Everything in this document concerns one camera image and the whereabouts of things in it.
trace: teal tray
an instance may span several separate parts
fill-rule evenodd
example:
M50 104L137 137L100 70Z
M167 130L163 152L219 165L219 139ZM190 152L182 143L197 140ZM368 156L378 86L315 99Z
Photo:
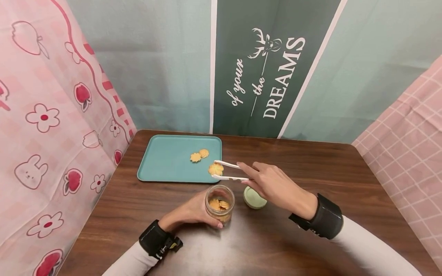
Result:
M198 163L191 154L205 148L209 156ZM137 177L141 181L216 183L207 170L222 160L221 139L214 136L155 135L150 138Z

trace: green banner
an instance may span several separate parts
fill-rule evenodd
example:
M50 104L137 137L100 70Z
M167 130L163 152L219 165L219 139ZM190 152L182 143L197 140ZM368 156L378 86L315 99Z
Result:
M340 3L217 2L213 133L282 134L342 11Z

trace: cookie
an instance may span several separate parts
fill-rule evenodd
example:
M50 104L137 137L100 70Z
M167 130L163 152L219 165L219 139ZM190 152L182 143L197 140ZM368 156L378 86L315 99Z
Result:
M203 148L199 151L199 154L201 154L202 158L206 158L207 156L209 156L209 151Z
M218 163L213 163L209 166L209 169L207 171L210 175L216 174L222 176L222 171L224 171L224 167Z
M201 154L199 152L194 152L191 154L191 161L193 163L199 162L201 160Z
M220 200L219 201L220 202L220 207L222 208L222 209L229 209L230 208L230 204L229 203L227 203L226 201L224 201L224 200Z
M221 210L221 208L220 208L220 201L218 199L216 199L216 198L212 198L212 200L209 201L209 205L210 205L210 207L212 207L213 209L215 209L217 211Z

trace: hand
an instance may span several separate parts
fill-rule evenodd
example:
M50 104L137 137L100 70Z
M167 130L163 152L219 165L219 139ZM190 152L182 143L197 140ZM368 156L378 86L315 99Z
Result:
M299 187L281 169L259 162L254 162L252 167L242 162L237 165L251 177L242 183L262 198L306 220L314 217L318 206L316 196Z
M207 190L197 193L188 202L166 214L160 219L158 225L166 232L173 231L183 223L206 223L221 229L223 227L222 223L211 217L206 211L206 193Z

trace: deer head logo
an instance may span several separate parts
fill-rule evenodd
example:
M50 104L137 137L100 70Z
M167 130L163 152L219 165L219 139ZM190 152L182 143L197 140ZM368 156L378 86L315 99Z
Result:
M277 38L270 40L270 35L266 35L266 39L264 40L263 31L261 31L261 29L253 28L252 31L257 33L256 35L259 37L259 39L256 42L259 42L262 46L260 45L259 47L255 47L257 51L252 55L247 56L248 58L256 58L261 53L264 57L269 51L277 52L281 48L281 39Z

